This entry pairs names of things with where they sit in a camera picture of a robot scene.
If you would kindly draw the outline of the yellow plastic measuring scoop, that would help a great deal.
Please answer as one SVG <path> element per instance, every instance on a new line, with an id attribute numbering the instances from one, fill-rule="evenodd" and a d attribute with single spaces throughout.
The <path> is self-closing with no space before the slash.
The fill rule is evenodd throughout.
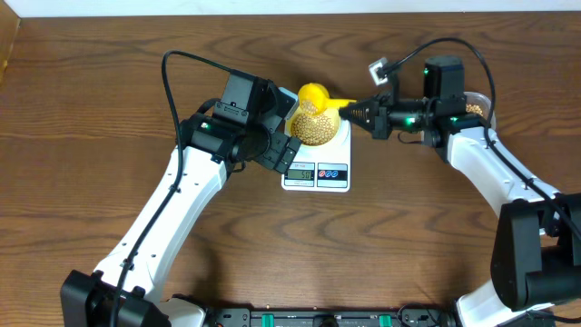
<path id="1" fill-rule="evenodd" d="M 302 86 L 298 93 L 300 109 L 309 115 L 324 113 L 327 109 L 339 109 L 355 103 L 351 99 L 331 98 L 329 91 L 322 85 L 309 83 Z"/>

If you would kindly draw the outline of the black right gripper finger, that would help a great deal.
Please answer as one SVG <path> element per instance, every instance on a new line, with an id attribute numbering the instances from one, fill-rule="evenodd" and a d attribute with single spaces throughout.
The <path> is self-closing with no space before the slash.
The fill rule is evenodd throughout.
<path id="1" fill-rule="evenodd" d="M 386 103 L 385 96 L 372 96 L 370 98 L 357 101 L 349 105 L 349 108 L 355 109 L 374 109 L 379 108 L 380 106 Z"/>
<path id="2" fill-rule="evenodd" d="M 339 109 L 339 116 L 372 134 L 375 130 L 377 109 L 369 106 L 346 106 Z"/>

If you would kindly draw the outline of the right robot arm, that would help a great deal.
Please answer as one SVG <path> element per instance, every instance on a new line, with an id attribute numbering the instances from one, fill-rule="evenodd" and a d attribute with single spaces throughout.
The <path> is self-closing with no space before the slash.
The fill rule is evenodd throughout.
<path id="1" fill-rule="evenodd" d="M 420 143 L 463 173 L 498 223 L 490 279 L 459 297 L 438 326 L 552 326 L 550 307 L 580 297 L 580 196 L 563 194 L 532 174 L 498 139 L 492 102 L 468 92 L 460 58 L 431 57 L 423 96 L 403 99 L 395 65 L 369 66 L 376 85 L 390 89 L 339 110 L 340 117 L 387 139 L 419 133 Z"/>

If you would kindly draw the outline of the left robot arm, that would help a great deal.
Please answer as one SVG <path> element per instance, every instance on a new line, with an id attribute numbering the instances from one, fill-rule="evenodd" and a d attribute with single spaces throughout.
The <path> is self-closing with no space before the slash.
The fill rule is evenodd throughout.
<path id="1" fill-rule="evenodd" d="M 162 298 L 173 262 L 205 206 L 232 173 L 255 162 L 288 171 L 300 141 L 281 132 L 298 96 L 232 70 L 221 97 L 177 120 L 162 180 L 131 228 L 90 274 L 70 272 L 60 291 L 67 326 L 202 326 L 206 311 Z"/>

